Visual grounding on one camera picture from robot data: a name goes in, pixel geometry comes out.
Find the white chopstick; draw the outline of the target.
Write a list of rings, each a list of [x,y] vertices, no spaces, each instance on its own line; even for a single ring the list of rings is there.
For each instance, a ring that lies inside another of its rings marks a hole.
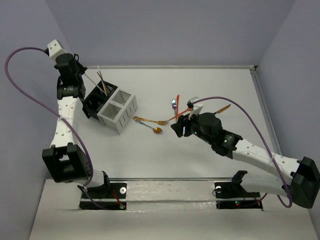
[[[100,77],[102,87],[103,87],[103,89],[104,89],[105,95],[107,96],[107,95],[108,95],[108,89],[107,89],[106,86],[105,86],[104,79],[103,79],[102,73],[101,73],[101,71],[100,71],[99,65],[97,65],[97,74],[98,74],[99,77]]]
[[[101,87],[99,87],[98,84],[95,83],[86,73],[84,73],[84,76],[88,78],[99,90],[101,90],[107,96],[107,92],[105,89],[102,89]]]

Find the orange chopstick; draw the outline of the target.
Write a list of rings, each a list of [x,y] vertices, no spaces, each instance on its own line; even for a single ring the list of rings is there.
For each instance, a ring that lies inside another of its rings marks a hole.
[[[104,82],[102,73],[101,73],[100,70],[98,71],[98,73],[99,73],[99,76],[100,76],[100,79],[101,79],[102,86],[103,86],[104,91],[105,91],[105,95],[108,96],[108,93],[109,93],[109,92],[108,92],[108,88],[107,88],[107,86],[105,85],[105,82]]]

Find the gold knife black handle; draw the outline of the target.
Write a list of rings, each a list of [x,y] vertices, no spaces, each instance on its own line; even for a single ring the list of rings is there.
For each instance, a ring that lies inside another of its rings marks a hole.
[[[214,114],[220,114],[220,113],[224,112],[225,110],[229,109],[230,106],[231,106],[231,104],[228,104],[228,105],[226,105],[225,107],[217,110]]]

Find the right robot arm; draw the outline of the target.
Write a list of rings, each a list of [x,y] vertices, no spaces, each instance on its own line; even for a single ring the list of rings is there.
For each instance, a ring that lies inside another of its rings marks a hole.
[[[320,171],[309,157],[295,159],[268,153],[240,135],[223,129],[214,113],[181,115],[170,126],[176,135],[195,135],[222,157],[244,162],[269,174],[255,179],[246,170],[239,170],[232,178],[230,190],[235,196],[246,192],[263,192],[290,198],[302,208],[311,209],[320,190]]]

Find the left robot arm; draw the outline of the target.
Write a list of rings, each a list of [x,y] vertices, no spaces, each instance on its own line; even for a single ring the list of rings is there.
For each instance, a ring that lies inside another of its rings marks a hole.
[[[86,88],[82,79],[86,68],[77,55],[62,53],[55,57],[58,117],[50,147],[42,151],[42,159],[56,183],[78,183],[80,188],[104,198],[111,184],[104,171],[93,168],[88,151],[79,140],[77,117],[82,113]]]

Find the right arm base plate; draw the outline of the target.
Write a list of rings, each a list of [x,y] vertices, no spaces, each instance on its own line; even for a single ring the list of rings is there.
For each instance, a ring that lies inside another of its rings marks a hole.
[[[263,210],[259,192],[247,192],[231,182],[215,182],[212,195],[218,210],[259,209]]]

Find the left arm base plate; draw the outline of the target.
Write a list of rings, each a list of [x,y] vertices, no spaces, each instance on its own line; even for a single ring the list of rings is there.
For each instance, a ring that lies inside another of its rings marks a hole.
[[[110,189],[105,186],[88,187],[86,195],[81,192],[79,208],[82,210],[113,210],[127,209],[127,182],[112,181]]]

